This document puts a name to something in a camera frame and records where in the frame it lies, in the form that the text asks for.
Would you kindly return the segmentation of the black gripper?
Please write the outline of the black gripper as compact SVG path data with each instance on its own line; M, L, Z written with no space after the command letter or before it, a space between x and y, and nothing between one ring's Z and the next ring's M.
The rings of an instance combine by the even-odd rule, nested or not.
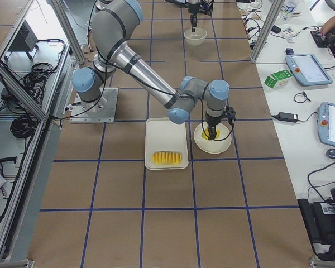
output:
M197 13L199 12L200 0L187 0L188 12L190 13L190 24L192 32L195 32L197 26Z
M213 140L217 137L217 125L221 122L222 116L211 116L205 114L205 120L208 124L208 139Z

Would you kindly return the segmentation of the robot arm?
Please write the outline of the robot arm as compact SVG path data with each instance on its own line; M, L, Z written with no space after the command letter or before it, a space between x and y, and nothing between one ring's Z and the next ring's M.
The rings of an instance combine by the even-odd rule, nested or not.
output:
M228 83L224 80L209 83L186 76L177 92L127 43L142 19L143 11L137 1L112 1L95 14L92 34L97 54L92 66L80 68L72 76L73 87L81 102L97 103L102 95L100 88L116 69L120 69L154 96L168 110L168 118L176 124L188 119L197 101L205 101L206 135L209 140L215 140L221 119L228 119L231 125L235 121L235 111L227 106Z

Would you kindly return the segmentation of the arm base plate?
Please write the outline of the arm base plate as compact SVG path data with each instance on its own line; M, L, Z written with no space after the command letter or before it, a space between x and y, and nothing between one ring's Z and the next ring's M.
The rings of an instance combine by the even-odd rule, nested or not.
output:
M81 100L77 93L71 109L70 123L113 123L116 115L118 88L100 88L103 93L99 100L87 103Z

